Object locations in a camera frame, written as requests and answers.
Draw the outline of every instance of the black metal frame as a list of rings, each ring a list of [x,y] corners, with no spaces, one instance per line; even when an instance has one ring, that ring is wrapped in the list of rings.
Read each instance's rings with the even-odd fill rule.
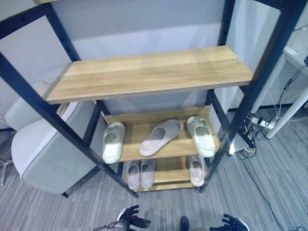
[[[244,124],[244,120],[249,114],[253,102],[256,100],[258,94],[262,90],[267,78],[270,76],[271,71],[273,70],[280,55],[282,54],[283,48],[287,43],[287,40],[290,37],[293,28],[305,7],[305,4],[307,3],[307,0],[256,1],[279,9],[281,11],[281,15],[269,39],[257,70],[255,71],[253,80],[251,84],[245,88],[244,98],[231,124],[228,122],[214,90],[208,91],[205,104],[213,104],[218,118],[222,124],[224,135],[221,139],[221,146],[216,153],[213,162],[210,163],[209,159],[205,159],[206,165],[208,166],[208,172],[205,177],[205,184],[200,187],[199,192],[203,192],[218,164],[222,160],[224,154],[229,152],[231,141],[241,126]],[[225,1],[222,25],[218,40],[219,45],[226,44],[234,2],[235,0]],[[71,61],[80,60],[80,57],[78,56],[74,46],[72,45],[50,3],[36,6],[30,10],[1,21],[0,39],[43,16],[47,17]],[[81,138],[56,114],[56,107],[45,102],[24,80],[24,78],[10,64],[10,62],[4,57],[2,53],[0,53],[0,64],[0,76],[11,88],[13,88],[29,105],[31,105],[43,118],[45,118],[64,137],[66,137],[73,145],[75,145],[84,155],[92,160],[97,165],[96,169],[99,168],[100,170],[103,170],[124,189],[126,189],[131,195],[138,197],[138,195],[134,191],[130,190],[128,185],[121,179],[123,163],[119,164],[117,172],[114,172],[109,167],[109,165],[104,163],[102,159],[90,148],[90,143],[95,132],[100,113],[103,112],[104,115],[110,114],[103,101],[96,102],[96,106],[92,113],[86,133],[84,137]]]

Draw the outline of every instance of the gray carpet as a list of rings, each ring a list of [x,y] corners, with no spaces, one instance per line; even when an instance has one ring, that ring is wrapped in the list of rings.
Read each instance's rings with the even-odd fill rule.
[[[264,117],[268,110],[261,110]],[[300,110],[295,118],[307,116]],[[13,132],[0,133],[0,155],[10,158]],[[223,213],[244,220],[252,231],[308,229],[308,120],[288,122],[271,140],[259,135],[250,160],[226,156],[204,193],[196,189],[142,192],[135,199],[104,173],[74,186],[69,198],[33,189],[8,167],[0,188],[0,231],[90,231],[117,218],[124,207],[140,204],[151,231],[177,231],[186,215],[191,227],[220,226]],[[259,185],[260,191],[249,177]]]

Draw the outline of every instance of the power strip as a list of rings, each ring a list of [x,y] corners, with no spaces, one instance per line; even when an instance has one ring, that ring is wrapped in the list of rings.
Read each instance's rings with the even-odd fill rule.
[[[274,126],[275,126],[275,123],[273,123],[273,122],[267,122],[267,121],[265,121],[265,120],[261,120],[260,121],[260,119],[258,119],[258,118],[256,118],[256,117],[253,117],[252,119],[251,119],[251,123],[253,123],[253,124],[257,124],[257,125],[259,125],[260,127],[263,127],[263,128],[267,128],[267,129],[269,129],[269,130],[271,130]]]

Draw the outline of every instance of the shoe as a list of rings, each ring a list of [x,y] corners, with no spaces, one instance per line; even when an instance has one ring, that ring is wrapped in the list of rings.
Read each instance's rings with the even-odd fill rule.
[[[155,160],[141,160],[141,186],[149,189],[153,185]]]
[[[188,168],[192,185],[196,187],[202,186],[204,184],[205,177],[205,164],[203,156],[188,156]]]
[[[121,158],[125,126],[120,122],[110,124],[103,134],[103,161],[113,164]]]
[[[186,126],[198,153],[204,157],[214,156],[215,143],[204,119],[197,116],[189,117]]]
[[[189,221],[186,216],[181,217],[180,231],[189,231]]]
[[[140,187],[140,161],[127,162],[127,166],[128,187],[136,190]]]
[[[168,142],[175,138],[183,129],[183,124],[176,119],[170,119],[155,127],[151,134],[141,143],[139,153],[151,156],[157,153]]]

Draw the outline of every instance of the white desk leg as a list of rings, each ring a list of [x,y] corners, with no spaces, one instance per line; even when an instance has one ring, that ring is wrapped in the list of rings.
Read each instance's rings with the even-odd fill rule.
[[[266,134],[266,138],[272,138],[288,120],[300,109],[302,105],[308,100],[308,87],[303,90],[297,100],[292,104],[289,110],[281,117],[275,124],[274,128]]]

